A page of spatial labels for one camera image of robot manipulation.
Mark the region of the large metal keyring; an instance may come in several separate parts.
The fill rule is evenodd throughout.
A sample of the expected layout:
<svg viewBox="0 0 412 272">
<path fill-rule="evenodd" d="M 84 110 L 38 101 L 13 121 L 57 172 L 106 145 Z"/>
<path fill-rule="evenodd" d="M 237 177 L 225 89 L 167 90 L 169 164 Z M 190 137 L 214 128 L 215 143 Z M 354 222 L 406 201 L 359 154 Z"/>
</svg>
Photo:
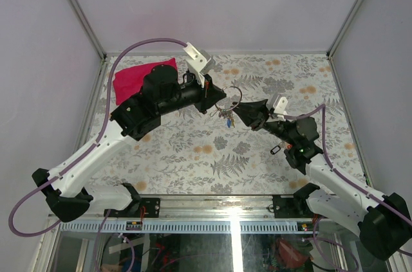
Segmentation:
<svg viewBox="0 0 412 272">
<path fill-rule="evenodd" d="M 238 86 L 226 86 L 224 90 L 226 98 L 220 100 L 214 107 L 213 111 L 209 114 L 210 117 L 220 118 L 220 113 L 222 109 L 232 109 L 234 110 L 240 104 L 243 99 L 243 92 Z"/>
</svg>

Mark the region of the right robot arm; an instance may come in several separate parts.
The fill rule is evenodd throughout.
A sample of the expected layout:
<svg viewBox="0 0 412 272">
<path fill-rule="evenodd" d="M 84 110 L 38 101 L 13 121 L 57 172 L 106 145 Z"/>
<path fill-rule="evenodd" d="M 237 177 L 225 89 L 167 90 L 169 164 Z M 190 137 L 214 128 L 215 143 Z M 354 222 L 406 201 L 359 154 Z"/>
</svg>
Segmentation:
<svg viewBox="0 0 412 272">
<path fill-rule="evenodd" d="M 285 100 L 278 100 L 271 107 L 262 100 L 239 103 L 234 112 L 253 131 L 263 129 L 286 142 L 288 164 L 315 181 L 295 193 L 295 213 L 301 217 L 311 213 L 327 217 L 355 234 L 374 257 L 389 259 L 411 240 L 406 201 L 396 193 L 386 195 L 339 172 L 332 165 L 326 146 L 315 143 L 326 139 L 326 128 L 318 128 L 312 114 L 287 115 L 285 106 Z"/>
</svg>

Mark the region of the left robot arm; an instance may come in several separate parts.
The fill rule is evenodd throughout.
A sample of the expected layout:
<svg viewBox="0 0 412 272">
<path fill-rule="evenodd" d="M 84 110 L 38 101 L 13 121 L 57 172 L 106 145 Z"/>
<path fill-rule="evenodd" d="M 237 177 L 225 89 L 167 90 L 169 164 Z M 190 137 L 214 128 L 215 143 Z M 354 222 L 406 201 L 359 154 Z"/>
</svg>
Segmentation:
<svg viewBox="0 0 412 272">
<path fill-rule="evenodd" d="M 122 102 L 102 131 L 84 144 L 69 159 L 51 170 L 38 169 L 32 178 L 54 215 L 71 222 L 87 212 L 112 211 L 112 215 L 135 217 L 142 208 L 141 197 L 130 183 L 115 186 L 90 186 L 91 177 L 107 161 L 161 124 L 161 117 L 190 105 L 205 114 L 226 97 L 209 75 L 199 84 L 191 72 L 186 82 L 178 83 L 177 70 L 169 65 L 154 67 L 139 92 Z"/>
</svg>

